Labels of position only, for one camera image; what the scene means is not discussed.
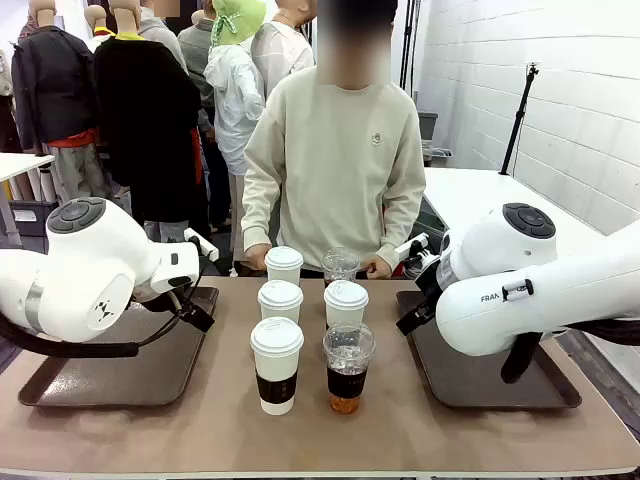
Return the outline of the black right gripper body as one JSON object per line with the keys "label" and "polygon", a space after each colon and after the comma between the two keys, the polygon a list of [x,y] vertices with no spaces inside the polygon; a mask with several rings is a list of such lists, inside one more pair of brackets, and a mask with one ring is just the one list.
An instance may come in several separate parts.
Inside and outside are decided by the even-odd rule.
{"label": "black right gripper body", "polygon": [[442,289],[438,283],[438,267],[441,261],[435,259],[430,262],[415,280],[424,296],[421,305],[429,311],[435,311],[437,302],[442,294]]}

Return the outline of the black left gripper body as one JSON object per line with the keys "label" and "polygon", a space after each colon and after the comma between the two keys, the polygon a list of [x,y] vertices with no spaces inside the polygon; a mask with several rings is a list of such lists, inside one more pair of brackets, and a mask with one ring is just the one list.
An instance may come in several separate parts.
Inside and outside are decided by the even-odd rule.
{"label": "black left gripper body", "polygon": [[215,322],[215,289],[212,287],[179,287],[148,298],[135,297],[134,301],[150,312],[170,314],[160,328],[161,333],[171,330],[180,322],[207,333]]}

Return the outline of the person's left hand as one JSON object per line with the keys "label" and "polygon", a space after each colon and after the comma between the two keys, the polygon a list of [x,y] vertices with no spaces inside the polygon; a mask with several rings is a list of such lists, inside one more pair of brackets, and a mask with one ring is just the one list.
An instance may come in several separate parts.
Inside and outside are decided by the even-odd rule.
{"label": "person's left hand", "polygon": [[391,266],[381,257],[374,256],[366,262],[366,276],[369,280],[387,280],[392,277]]}

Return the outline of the person's right hand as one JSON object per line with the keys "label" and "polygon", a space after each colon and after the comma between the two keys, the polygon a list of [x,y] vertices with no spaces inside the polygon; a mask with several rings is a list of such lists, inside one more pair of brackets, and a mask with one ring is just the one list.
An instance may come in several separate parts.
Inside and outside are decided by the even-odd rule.
{"label": "person's right hand", "polygon": [[265,258],[270,249],[270,244],[256,244],[249,247],[245,251],[245,256],[250,264],[250,268],[258,271],[266,270]]}

